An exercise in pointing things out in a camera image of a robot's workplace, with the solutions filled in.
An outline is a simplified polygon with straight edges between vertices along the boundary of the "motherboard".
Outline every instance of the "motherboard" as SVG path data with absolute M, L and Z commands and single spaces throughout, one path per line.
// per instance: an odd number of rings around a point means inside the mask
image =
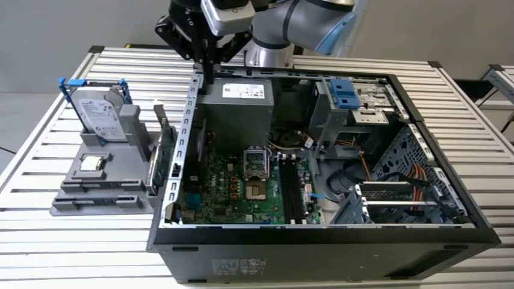
M 266 151 L 261 152 L 264 159 L 256 150 L 238 156 L 216 153 L 208 156 L 201 192 L 185 196 L 185 222 L 318 224 L 317 204 L 309 197 L 313 185 L 306 160 L 281 159 Z

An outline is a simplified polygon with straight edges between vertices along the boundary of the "small chip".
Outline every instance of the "small chip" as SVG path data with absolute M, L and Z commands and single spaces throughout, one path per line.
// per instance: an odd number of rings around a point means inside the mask
M 226 210 L 224 208 L 214 208 L 214 216 L 224 216 L 226 214 Z
M 88 155 L 81 161 L 80 170 L 86 172 L 98 170 L 102 164 L 104 164 L 104 159 L 101 157 L 94 155 Z

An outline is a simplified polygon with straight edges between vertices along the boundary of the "ram slot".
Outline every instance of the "ram slot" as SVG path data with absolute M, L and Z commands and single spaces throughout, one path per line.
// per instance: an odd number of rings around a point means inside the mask
M 297 170 L 292 160 L 280 160 L 280 189 L 285 223 L 301 224 L 302 203 L 297 182 Z

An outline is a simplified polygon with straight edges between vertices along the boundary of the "floor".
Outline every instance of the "floor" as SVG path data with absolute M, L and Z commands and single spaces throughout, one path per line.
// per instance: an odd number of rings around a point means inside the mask
M 0 93 L 0 147 L 17 151 L 51 104 L 57 92 Z M 0 173 L 13 154 L 0 150 Z

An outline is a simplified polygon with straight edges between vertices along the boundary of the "slatted table surface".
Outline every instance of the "slatted table surface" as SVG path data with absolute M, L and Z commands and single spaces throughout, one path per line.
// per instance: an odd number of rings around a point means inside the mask
M 234 65 L 242 59 L 236 57 Z M 419 281 L 218 284 L 208 288 L 514 288 L 514 148 L 427 62 L 296 57 L 297 69 L 392 73 L 435 135 L 501 245 Z M 125 78 L 141 120 L 157 129 L 153 99 L 178 124 L 190 63 L 168 50 L 105 48 L 89 53 L 74 76 Z M 145 239 L 150 215 L 51 217 L 46 211 L 80 145 L 80 123 L 57 97 L 0 176 L 0 288 L 178 288 Z

